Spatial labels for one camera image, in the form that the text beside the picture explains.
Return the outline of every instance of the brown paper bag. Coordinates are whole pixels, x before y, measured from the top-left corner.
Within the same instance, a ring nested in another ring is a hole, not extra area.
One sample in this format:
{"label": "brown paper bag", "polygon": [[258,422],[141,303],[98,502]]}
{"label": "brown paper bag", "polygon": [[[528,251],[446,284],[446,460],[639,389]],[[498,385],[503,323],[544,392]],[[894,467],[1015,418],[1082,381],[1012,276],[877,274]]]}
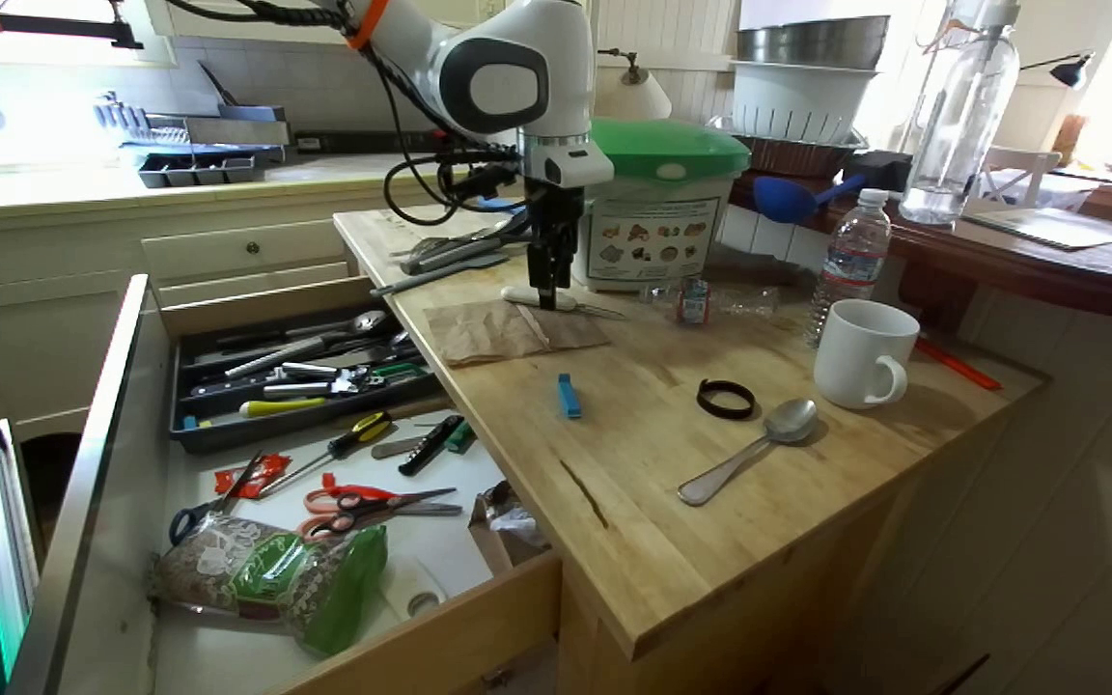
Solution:
{"label": "brown paper bag", "polygon": [[451,368],[608,342],[592,317],[494,300],[427,309],[428,328]]}

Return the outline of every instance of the mug handle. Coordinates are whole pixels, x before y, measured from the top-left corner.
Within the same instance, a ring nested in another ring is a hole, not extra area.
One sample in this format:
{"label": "mug handle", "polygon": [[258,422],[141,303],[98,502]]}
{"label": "mug handle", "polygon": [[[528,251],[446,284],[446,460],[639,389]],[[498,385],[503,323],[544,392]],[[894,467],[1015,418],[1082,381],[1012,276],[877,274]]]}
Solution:
{"label": "mug handle", "polygon": [[877,406],[880,404],[895,404],[896,400],[903,399],[904,394],[909,390],[909,370],[904,369],[904,366],[890,355],[878,357],[874,364],[891,369],[891,391],[887,391],[886,396],[865,396],[866,404]]}

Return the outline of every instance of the blue ladle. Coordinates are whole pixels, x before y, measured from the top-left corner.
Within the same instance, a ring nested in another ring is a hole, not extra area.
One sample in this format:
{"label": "blue ladle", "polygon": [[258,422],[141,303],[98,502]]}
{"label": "blue ladle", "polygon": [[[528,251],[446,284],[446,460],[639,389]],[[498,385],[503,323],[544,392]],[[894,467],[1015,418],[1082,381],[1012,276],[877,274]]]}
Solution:
{"label": "blue ladle", "polygon": [[754,206],[761,215],[777,224],[797,224],[814,215],[817,207],[825,206],[837,195],[851,193],[865,186],[865,177],[856,175],[848,177],[843,183],[823,190],[821,193],[810,193],[804,186],[786,178],[759,176],[754,179]]}

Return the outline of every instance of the black ring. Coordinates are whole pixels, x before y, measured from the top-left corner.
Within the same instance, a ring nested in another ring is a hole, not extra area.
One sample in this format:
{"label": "black ring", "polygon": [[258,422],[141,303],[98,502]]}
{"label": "black ring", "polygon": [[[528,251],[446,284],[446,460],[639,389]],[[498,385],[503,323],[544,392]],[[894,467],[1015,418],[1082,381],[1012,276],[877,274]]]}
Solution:
{"label": "black ring", "polygon": [[[718,391],[733,393],[733,395],[741,396],[749,405],[744,408],[716,406],[712,404],[711,399],[706,398],[706,395]],[[754,391],[747,390],[747,388],[736,381],[711,381],[711,379],[703,378],[702,384],[698,384],[698,406],[702,406],[703,410],[714,415],[716,418],[743,420],[754,414],[755,405],[757,405],[757,400],[754,399]]]}

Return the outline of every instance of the plastic bottle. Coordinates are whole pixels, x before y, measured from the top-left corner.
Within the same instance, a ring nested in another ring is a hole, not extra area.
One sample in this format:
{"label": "plastic bottle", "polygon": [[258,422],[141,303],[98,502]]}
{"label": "plastic bottle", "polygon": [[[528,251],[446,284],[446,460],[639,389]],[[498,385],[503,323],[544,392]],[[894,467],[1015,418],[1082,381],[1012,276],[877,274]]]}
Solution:
{"label": "plastic bottle", "polygon": [[877,188],[861,190],[856,207],[840,220],[817,276],[804,339],[816,348],[822,339],[826,311],[840,299],[868,299],[886,260],[891,244],[891,217],[882,211],[890,192]]}
{"label": "plastic bottle", "polygon": [[703,325],[715,316],[768,318],[778,305],[777,287],[725,289],[696,277],[662,281],[641,289],[642,304],[652,304],[665,316],[685,325]]}
{"label": "plastic bottle", "polygon": [[1020,75],[1019,53],[1007,39],[1016,17],[1014,0],[985,9],[983,31],[959,51],[934,99],[900,202],[907,219],[950,225],[962,215]]}

